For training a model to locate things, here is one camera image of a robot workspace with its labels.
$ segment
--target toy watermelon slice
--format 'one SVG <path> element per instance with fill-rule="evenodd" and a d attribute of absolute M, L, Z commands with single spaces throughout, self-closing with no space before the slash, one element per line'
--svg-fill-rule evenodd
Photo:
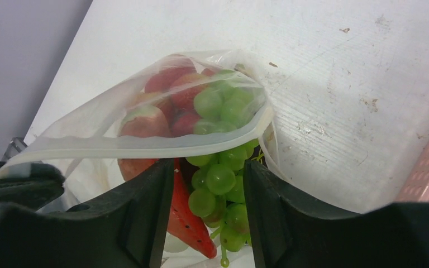
<path fill-rule="evenodd" d="M 216 257 L 216 246 L 209 237 L 201 218 L 188 208 L 188 189 L 180 172 L 180 163 L 175 159 L 175 182 L 171 200 L 167 231 L 207 258 Z"/>

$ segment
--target grape stem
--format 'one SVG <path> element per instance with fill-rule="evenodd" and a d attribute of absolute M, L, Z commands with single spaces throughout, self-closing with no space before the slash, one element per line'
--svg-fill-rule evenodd
<path fill-rule="evenodd" d="M 220 223 L 220 227 L 218 228 L 218 229 L 216 229 L 216 231 L 214 231 L 209 237 L 213 240 L 213 239 L 215 239 L 217 236 L 218 236 L 218 234 L 220 234 L 221 233 L 221 231 L 223 231 L 223 227 L 225 226 L 225 223 L 224 222 L 222 222 L 222 223 Z"/>
<path fill-rule="evenodd" d="M 226 249 L 222 245 L 221 245 L 221 266 L 223 266 L 224 268 L 229 267 L 229 260 L 228 260 L 228 257 L 226 256 Z"/>

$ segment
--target white table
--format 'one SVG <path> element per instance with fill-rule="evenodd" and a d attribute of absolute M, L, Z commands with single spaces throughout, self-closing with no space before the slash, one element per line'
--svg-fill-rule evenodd
<path fill-rule="evenodd" d="M 27 143 L 162 56 L 241 48 L 293 185 L 357 212 L 394 199 L 429 138 L 429 1 L 156 2 L 93 1 Z"/>

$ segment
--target green grape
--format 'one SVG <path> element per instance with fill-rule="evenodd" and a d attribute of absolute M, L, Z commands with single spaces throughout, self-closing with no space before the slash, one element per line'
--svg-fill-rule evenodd
<path fill-rule="evenodd" d="M 237 204 L 227 210 L 226 224 L 240 234 L 249 233 L 246 205 Z"/>
<path fill-rule="evenodd" d="M 206 187 L 207 173 L 208 173 L 208 169 L 206 167 L 202 167 L 201 169 L 195 171 L 192 177 L 192 186 L 195 190 Z"/>
<path fill-rule="evenodd" d="M 239 99 L 246 103 L 246 105 L 251 104 L 254 101 L 254 93 L 249 90 L 244 90 L 240 88 L 236 88 L 231 95 L 231 99 Z"/>
<path fill-rule="evenodd" d="M 236 176 L 236 185 L 226 194 L 226 199 L 234 203 L 245 203 L 242 176 Z"/>
<path fill-rule="evenodd" d="M 215 195 L 229 192 L 236 184 L 234 172 L 227 166 L 215 164 L 209 167 L 206 186 Z"/>
<path fill-rule="evenodd" d="M 254 148 L 244 146 L 244 149 L 246 149 L 247 159 L 250 159 L 254 154 Z"/>
<path fill-rule="evenodd" d="M 226 207 L 226 210 L 229 210 L 230 208 L 234 207 L 235 205 L 237 205 L 236 203 L 231 203 Z"/>
<path fill-rule="evenodd" d="M 221 246 L 231 252 L 238 252 L 244 246 L 246 239 L 229 226 L 224 226 L 220 234 Z"/>
<path fill-rule="evenodd" d="M 236 129 L 237 129 L 236 126 L 231 123 L 219 121 L 214 123 L 214 126 L 211 128 L 211 133 L 216 133 L 216 132 L 225 133 L 225 132 L 234 131 Z"/>
<path fill-rule="evenodd" d="M 204 222 L 209 228 L 217 228 L 220 226 L 221 222 Z"/>
<path fill-rule="evenodd" d="M 250 233 L 246 234 L 246 242 L 249 246 L 252 247 L 252 240 L 251 240 L 251 234 Z"/>
<path fill-rule="evenodd" d="M 247 104 L 240 99 L 230 99 L 221 108 L 221 120 L 241 128 L 253 118 Z"/>
<path fill-rule="evenodd" d="M 232 94 L 235 92 L 236 88 L 225 83 L 223 88 L 221 89 L 221 93 L 223 94 L 223 98 L 225 101 L 231 99 Z"/>
<path fill-rule="evenodd" d="M 247 153 L 243 146 L 220 152 L 220 164 L 226 165 L 234 171 L 242 169 L 246 159 Z"/>
<path fill-rule="evenodd" d="M 254 148 L 256 148 L 256 147 L 258 147 L 258 146 L 259 146 L 259 140 L 258 140 L 257 138 L 255 138 L 255 139 L 253 139 L 253 140 L 248 141 L 248 142 L 247 142 L 247 143 L 245 143 L 244 145 L 245 145 L 246 147 L 249 147 L 249 148 L 254 149 Z"/>
<path fill-rule="evenodd" d="M 226 213 L 226 198 L 223 195 L 216 196 L 216 206 L 214 211 L 203 218 L 205 223 L 219 222 L 223 219 Z"/>
<path fill-rule="evenodd" d="M 196 95 L 193 105 L 201 117 L 216 120 L 220 117 L 223 99 L 212 88 L 207 88 Z"/>
<path fill-rule="evenodd" d="M 213 157 L 208 162 L 208 164 L 206 165 L 206 167 L 209 167 L 209 166 L 212 166 L 212 165 L 215 165 L 215 164 L 219 164 L 219 163 L 220 163 L 219 154 L 213 154 Z"/>
<path fill-rule="evenodd" d="M 195 123 L 193 126 L 193 133 L 196 135 L 206 135 L 212 133 L 212 128 L 215 127 L 215 123 L 206 120 L 206 119 L 200 119 L 198 122 Z"/>
<path fill-rule="evenodd" d="M 199 217 L 206 217 L 215 211 L 216 197 L 207 189 L 197 189 L 188 198 L 188 207 Z"/>
<path fill-rule="evenodd" d="M 194 166 L 204 166 L 209 163 L 213 154 L 210 155 L 198 155 L 187 157 L 187 161 Z"/>

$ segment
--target white plastic bag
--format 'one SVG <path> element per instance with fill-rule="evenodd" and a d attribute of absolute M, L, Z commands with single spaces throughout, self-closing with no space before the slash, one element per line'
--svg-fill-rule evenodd
<path fill-rule="evenodd" d="M 53 123 L 0 169 L 0 178 L 28 176 L 34 161 L 52 164 L 67 178 L 59 201 L 68 209 L 134 178 L 155 159 L 192 157 L 190 163 L 205 166 L 209 157 L 210 165 L 222 166 L 213 154 L 255 139 L 268 167 L 281 175 L 274 111 L 255 66 L 240 51 L 162 58 Z M 249 249 L 230 253 L 231 267 L 242 267 L 235 260 L 246 254 L 252 257 Z M 220 266 L 191 248 L 164 256 L 163 267 Z"/>

